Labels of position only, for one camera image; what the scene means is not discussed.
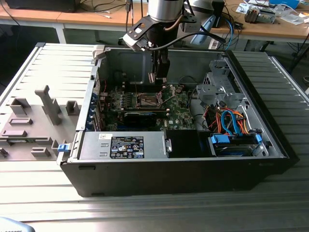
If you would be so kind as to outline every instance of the black cable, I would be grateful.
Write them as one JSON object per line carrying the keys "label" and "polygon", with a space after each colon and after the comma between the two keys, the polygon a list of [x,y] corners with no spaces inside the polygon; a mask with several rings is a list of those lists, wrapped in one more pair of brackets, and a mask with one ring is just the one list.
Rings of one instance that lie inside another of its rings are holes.
{"label": "black cable", "polygon": [[128,23],[128,20],[129,20],[129,12],[126,13],[126,32],[127,32],[127,23]]}
{"label": "black cable", "polygon": [[112,4],[114,1],[116,1],[116,0],[112,0],[111,2],[108,2],[108,3],[101,3],[101,4],[98,4],[98,5],[95,5],[95,6],[93,7],[93,10],[95,11],[96,8],[99,7],[99,6]]}
{"label": "black cable", "polygon": [[144,17],[144,12],[143,12],[143,0],[140,0],[140,11],[141,11],[141,17]]}
{"label": "black cable", "polygon": [[6,85],[2,84],[1,82],[0,82],[0,85],[2,85],[2,86],[4,86],[4,87],[7,87]]}
{"label": "black cable", "polygon": [[305,54],[308,52],[309,46],[306,47],[306,49],[297,57],[295,62],[292,63],[290,67],[290,73],[294,70],[294,68],[298,65],[298,63],[301,61],[301,59],[305,56]]}
{"label": "black cable", "polygon": [[[304,42],[302,43],[301,47],[299,48],[299,51],[303,48],[303,46],[304,46],[304,44],[306,43],[308,37],[309,37],[309,32],[308,32],[308,35],[306,36]],[[293,58],[293,61],[292,61],[291,66],[290,66],[290,68],[289,68],[289,73],[291,73],[291,72],[293,71],[293,69],[297,66],[297,64],[299,63],[299,61],[302,59],[302,58],[299,59],[299,57],[298,57],[299,51],[296,53],[296,55],[295,55],[294,58]]]}
{"label": "black cable", "polygon": [[226,7],[226,5],[224,5],[224,7],[226,8],[227,15],[228,15],[228,17],[230,18],[230,22],[231,22],[231,24],[233,25],[235,21],[234,21],[233,17],[231,16],[231,14],[230,14],[228,8]]}
{"label": "black cable", "polygon": [[182,77],[179,79],[178,84],[180,84],[180,81],[181,81],[182,79],[184,79],[185,77],[189,77],[191,80],[193,80],[195,83],[198,84],[197,80],[196,80],[194,77],[190,76],[190,75],[182,76]]}
{"label": "black cable", "polygon": [[134,26],[133,0],[131,0],[131,9],[132,9],[132,26]]}
{"label": "black cable", "polygon": [[295,50],[295,48],[293,48],[293,47],[290,45],[290,43],[287,43],[287,44],[289,45],[289,47],[290,47],[293,51],[298,52],[298,50]]}
{"label": "black cable", "polygon": [[192,32],[192,33],[186,34],[186,35],[184,35],[182,37],[179,37],[179,38],[177,38],[177,39],[175,39],[175,40],[173,40],[173,41],[171,41],[171,42],[169,42],[166,45],[163,45],[161,47],[147,47],[147,50],[149,50],[149,51],[161,50],[161,49],[167,48],[167,47],[173,45],[174,43],[176,43],[176,42],[178,42],[180,40],[183,40],[184,38],[187,38],[187,37],[192,36],[192,35],[207,35],[207,36],[210,36],[213,39],[215,39],[215,40],[217,40],[217,41],[219,41],[221,43],[225,43],[226,42],[225,39],[223,39],[220,36],[217,36],[215,34],[212,34],[212,33],[208,32],[208,31],[197,31],[197,32]]}
{"label": "black cable", "polygon": [[[228,34],[226,34],[226,36],[225,36],[225,40],[227,39],[227,37],[228,37],[228,35],[229,34],[231,34],[231,32],[232,32],[232,30],[231,30],[231,27],[229,27],[229,32],[228,32]],[[221,46],[222,46],[222,49],[224,49],[224,45],[225,45],[225,43],[221,43],[220,44],[220,46],[217,48],[217,49],[220,49],[221,48]]]}
{"label": "black cable", "polygon": [[189,104],[188,104],[188,110],[189,110],[189,113],[190,113],[191,116],[192,116],[192,113],[191,113],[191,101],[192,101],[193,94],[194,94],[194,92],[195,92],[196,90],[197,90],[196,88],[193,89],[193,91],[192,91],[192,93],[191,93],[191,96],[190,96]]}
{"label": "black cable", "polygon": [[114,8],[122,7],[122,6],[125,6],[125,4],[121,4],[121,5],[118,5],[118,6],[114,6],[114,7],[111,7],[111,8],[109,8],[109,9],[104,9],[104,10],[99,10],[99,11],[90,11],[90,10],[85,9],[84,7],[82,7],[82,6],[80,5],[80,7],[81,7],[84,11],[92,12],[92,13],[95,13],[95,12],[102,12],[102,11],[108,11],[108,10],[112,10],[112,9],[114,9]]}
{"label": "black cable", "polygon": [[2,6],[2,8],[4,9],[4,11],[11,17],[11,19],[12,20],[14,20],[14,22],[18,25],[18,26],[20,26],[20,24],[10,15],[10,13],[4,8],[4,5],[3,5],[3,3],[2,3],[2,0],[0,0],[0,3],[1,3],[1,6]]}

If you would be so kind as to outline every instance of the wooden desk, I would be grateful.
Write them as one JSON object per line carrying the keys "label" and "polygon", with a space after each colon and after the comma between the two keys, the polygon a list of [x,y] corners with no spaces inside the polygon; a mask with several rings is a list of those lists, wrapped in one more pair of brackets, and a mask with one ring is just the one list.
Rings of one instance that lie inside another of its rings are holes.
{"label": "wooden desk", "polygon": [[[109,2],[110,0],[99,0],[97,2],[104,3]],[[111,8],[120,4],[123,4],[124,1],[117,1],[116,4],[109,4],[106,6],[98,7],[97,10],[107,9]],[[88,3],[85,7],[85,9],[89,9],[92,11],[90,4]],[[134,3],[133,4],[134,9],[134,23],[137,23],[141,18],[141,10],[140,10],[140,3]],[[143,13],[144,16],[147,14],[148,5],[143,4]],[[78,10],[76,13],[61,13],[58,17],[57,21],[58,23],[74,23],[74,24],[90,24],[90,25],[104,25],[104,26],[117,26],[117,27],[125,27],[126,26],[126,9],[124,6],[118,7],[115,9],[110,10],[110,14],[108,13],[100,13],[103,15],[109,15],[111,18],[106,18],[101,15],[98,15],[96,13],[92,12],[86,12],[82,9]],[[128,19],[128,27],[130,27],[131,24],[131,13],[129,13],[129,19]]]}
{"label": "wooden desk", "polygon": [[[275,41],[284,41],[287,42],[287,39],[300,39],[304,40],[308,35],[309,24],[299,24],[294,25],[292,23],[288,23],[280,18],[276,18],[274,24],[268,23],[256,23],[250,24],[245,22],[244,14],[235,12],[237,6],[239,5],[241,0],[226,0],[227,8],[229,13],[234,18],[235,21],[243,24],[243,30],[241,32],[240,38],[244,39],[256,39],[256,40],[268,40],[267,37],[273,38]],[[309,11],[309,6],[304,6],[301,4],[297,9],[297,11]],[[226,34],[229,32],[227,27],[222,27],[219,29],[212,29],[213,33],[222,33]]]}
{"label": "wooden desk", "polygon": [[[94,4],[109,2],[110,0],[93,0]],[[309,32],[308,24],[293,25],[277,18],[274,24],[249,24],[244,21],[244,14],[236,13],[237,5],[241,0],[226,0],[227,8],[231,16],[240,23],[243,23],[243,30],[240,34],[241,39],[264,40],[264,41],[282,41],[301,43]],[[49,11],[35,11],[35,10],[13,10],[2,0],[8,12],[23,26],[37,26],[37,27],[52,27],[57,31],[59,41],[66,43],[63,29],[90,29],[90,30],[115,30],[125,31],[126,25],[126,11],[125,7],[119,7],[110,10],[109,15],[112,18],[105,18],[101,15],[92,12],[86,12],[82,9],[76,13],[61,13]],[[119,4],[123,4],[124,0],[116,0],[115,4],[108,4],[100,6],[97,10],[110,8]],[[85,8],[92,10],[90,2],[84,5]],[[309,11],[309,6],[301,5],[298,11]],[[147,13],[147,4],[143,4],[144,15]],[[134,4],[134,23],[141,17],[140,4]],[[129,15],[129,27],[131,22],[131,14]],[[15,22],[7,15],[7,13],[0,7],[0,24],[15,24]],[[224,35],[229,33],[228,26],[223,25],[218,29],[212,29],[212,33]]]}

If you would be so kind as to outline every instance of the electronic equipment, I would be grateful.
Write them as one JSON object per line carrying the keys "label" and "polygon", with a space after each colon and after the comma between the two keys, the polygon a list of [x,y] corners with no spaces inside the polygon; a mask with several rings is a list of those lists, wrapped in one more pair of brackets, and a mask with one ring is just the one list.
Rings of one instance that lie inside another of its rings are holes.
{"label": "electronic equipment", "polygon": [[276,67],[266,54],[169,54],[163,85],[146,77],[148,53],[105,47],[96,60],[73,142],[58,148],[57,162],[81,196],[246,190],[298,161],[256,89],[266,74],[250,72]]}
{"label": "electronic equipment", "polygon": [[75,12],[81,0],[5,0],[11,9]]}
{"label": "electronic equipment", "polygon": [[247,23],[274,23],[276,15],[272,10],[259,9],[255,6],[249,6],[247,13],[245,14],[245,21]]}

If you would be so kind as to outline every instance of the white cable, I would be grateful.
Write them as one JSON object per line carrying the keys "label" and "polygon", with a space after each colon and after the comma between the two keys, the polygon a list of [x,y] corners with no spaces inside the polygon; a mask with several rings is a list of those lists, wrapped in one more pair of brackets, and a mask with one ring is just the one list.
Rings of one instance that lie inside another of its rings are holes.
{"label": "white cable", "polygon": [[304,80],[305,83],[309,83],[309,79],[308,78],[309,78],[309,76],[304,76],[303,77],[303,80]]}
{"label": "white cable", "polygon": [[297,12],[296,10],[294,10],[292,7],[288,6],[288,5],[285,5],[285,4],[278,4],[278,6],[281,5],[281,6],[285,6],[287,8],[290,8],[292,11],[294,11],[297,15],[299,15],[299,12]]}
{"label": "white cable", "polygon": [[112,18],[112,17],[110,17],[109,15],[105,15],[105,14],[100,14],[100,13],[98,13],[98,12],[95,12],[97,15],[100,15],[100,16],[103,16],[103,17],[106,17],[106,18]]}

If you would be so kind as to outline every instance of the wire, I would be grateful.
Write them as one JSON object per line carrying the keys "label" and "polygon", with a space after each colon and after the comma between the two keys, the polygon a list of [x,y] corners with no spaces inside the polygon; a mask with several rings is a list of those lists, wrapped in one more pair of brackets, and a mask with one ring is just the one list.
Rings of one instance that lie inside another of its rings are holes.
{"label": "wire", "polygon": [[192,93],[191,93],[189,105],[188,105],[188,110],[189,110],[189,113],[190,113],[191,116],[192,116],[192,113],[191,113],[191,101],[192,101],[193,94],[194,94],[194,92],[195,92],[196,90],[197,90],[196,88],[193,89],[193,91],[192,91]]}
{"label": "wire", "polygon": [[300,52],[300,50],[303,48],[304,44],[306,43],[307,39],[309,37],[309,32],[308,32],[308,35],[306,36],[304,42],[302,43],[301,47],[299,48],[299,51],[296,53],[296,55],[294,56],[293,58],[293,61],[291,63],[291,66],[289,68],[289,73],[291,73],[294,68],[297,66],[297,64],[301,61],[302,57],[306,54],[306,52],[308,51],[309,49],[309,46],[306,47],[306,49],[300,54],[300,56],[298,56],[298,53]]}
{"label": "wire", "polygon": [[179,79],[178,84],[180,84],[180,81],[181,81],[182,79],[184,79],[185,77],[189,77],[189,78],[190,78],[191,80],[193,80],[196,84],[198,84],[197,80],[196,80],[194,77],[190,76],[190,75],[182,76],[182,77]]}
{"label": "wire", "polygon": [[129,12],[126,13],[126,32],[127,32],[127,23],[128,23],[128,20],[129,20]]}
{"label": "wire", "polygon": [[172,26],[170,26],[169,28],[164,28],[164,31],[171,31],[171,30],[175,29],[176,27],[178,27],[182,18],[183,18],[183,15],[181,14],[179,16],[179,18],[175,21],[175,23]]}
{"label": "wire", "polygon": [[230,114],[232,116],[232,120],[233,120],[233,126],[234,126],[234,130],[235,130],[235,133],[236,134],[240,134],[241,131],[239,130],[239,128],[237,127],[237,123],[236,123],[236,117],[234,116],[234,112],[233,111],[230,111],[230,110],[225,110],[222,115],[221,115],[221,125],[222,125],[222,128],[228,132],[230,135],[233,135],[233,133],[228,129],[226,128],[225,124],[224,124],[224,117],[226,114]]}
{"label": "wire", "polygon": [[5,84],[3,84],[3,83],[1,83],[1,82],[0,82],[0,85],[2,85],[2,86],[4,86],[4,87],[7,87]]}
{"label": "wire", "polygon": [[232,42],[232,39],[233,39],[233,27],[232,27],[232,24],[230,21],[228,21],[226,18],[225,18],[225,21],[230,25],[230,28],[231,28],[231,38],[230,38],[230,42],[228,43],[227,47],[226,47],[226,50],[230,47],[231,45],[231,42]]}
{"label": "wire", "polygon": [[249,134],[249,132],[248,132],[248,130],[247,130],[247,126],[246,126],[246,120],[243,121],[243,125],[244,125],[244,128],[245,128],[245,132],[246,132],[247,134]]}
{"label": "wire", "polygon": [[84,7],[82,7],[82,5],[80,5],[80,7],[81,7],[84,11],[92,12],[92,13],[95,13],[95,12],[102,12],[102,11],[108,11],[108,10],[112,10],[112,9],[114,9],[114,8],[122,7],[122,6],[125,6],[125,4],[117,5],[117,6],[114,6],[114,7],[108,8],[108,9],[104,9],[104,10],[99,10],[99,11],[93,10],[93,11],[90,11],[90,10],[87,10],[87,9],[85,9]]}
{"label": "wire", "polygon": [[134,26],[133,0],[130,0],[130,1],[131,1],[131,9],[132,9],[132,12],[131,12],[132,26]]}
{"label": "wire", "polygon": [[144,17],[144,12],[143,12],[143,0],[140,0],[140,11],[141,11],[141,17]]}
{"label": "wire", "polygon": [[107,86],[107,84],[106,84],[106,80],[104,80],[104,84],[105,84],[105,87],[104,87],[104,91],[103,91],[103,93],[105,93],[106,86]]}
{"label": "wire", "polygon": [[304,77],[303,77],[303,81],[304,81],[306,84],[308,84],[308,83],[309,83],[308,78],[309,78],[309,76],[304,76]]}
{"label": "wire", "polygon": [[178,42],[178,41],[180,41],[180,40],[182,40],[184,38],[187,38],[189,36],[192,36],[192,35],[208,35],[208,36],[212,37],[213,39],[215,39],[215,40],[217,40],[217,41],[219,41],[221,43],[225,43],[226,42],[225,39],[223,39],[223,38],[221,38],[221,37],[219,37],[219,36],[217,36],[215,34],[212,34],[212,33],[208,32],[208,31],[207,32],[206,31],[197,31],[197,32],[192,32],[192,33],[186,34],[186,35],[184,35],[182,37],[179,37],[179,38],[177,38],[177,39],[175,39],[175,40],[173,40],[173,41],[171,41],[171,42],[169,42],[166,45],[163,45],[161,47],[147,47],[146,49],[149,50],[149,51],[158,51],[158,50],[167,48],[167,47],[173,45],[174,43],[176,43],[176,42]]}
{"label": "wire", "polygon": [[289,47],[290,47],[293,51],[298,52],[298,50],[295,50],[295,48],[293,48],[293,47],[290,45],[290,43],[287,43],[287,44],[289,45]]}
{"label": "wire", "polygon": [[298,56],[299,51],[303,48],[303,46],[304,46],[304,44],[306,43],[308,37],[309,37],[309,32],[308,32],[308,35],[306,36],[304,42],[302,43],[301,47],[299,48],[298,52],[297,52],[296,55],[294,56],[294,59],[293,59],[292,64],[291,64],[291,66],[290,66],[290,72],[292,72],[293,69],[296,67],[297,64],[294,65],[295,58]]}
{"label": "wire", "polygon": [[4,9],[4,11],[11,17],[11,19],[12,20],[14,20],[14,22],[18,25],[18,26],[20,26],[20,24],[10,15],[10,13],[4,8],[4,5],[3,5],[3,3],[2,3],[2,0],[0,0],[0,3],[1,3],[1,6],[2,6],[2,8]]}

